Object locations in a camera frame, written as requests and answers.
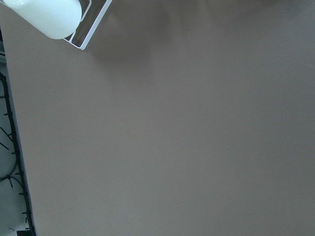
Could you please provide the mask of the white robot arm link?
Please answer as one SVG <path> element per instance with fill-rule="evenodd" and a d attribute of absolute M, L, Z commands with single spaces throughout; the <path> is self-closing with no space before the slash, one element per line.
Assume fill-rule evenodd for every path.
<path fill-rule="evenodd" d="M 82 17 L 78 0 L 4 0 L 3 4 L 51 39 L 70 36 Z"/>

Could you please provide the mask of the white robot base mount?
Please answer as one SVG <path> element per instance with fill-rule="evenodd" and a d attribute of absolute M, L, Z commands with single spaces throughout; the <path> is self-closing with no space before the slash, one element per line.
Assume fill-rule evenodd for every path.
<path fill-rule="evenodd" d="M 73 47 L 85 50 L 112 0 L 79 0 L 82 8 L 81 22 L 76 30 L 63 40 Z"/>

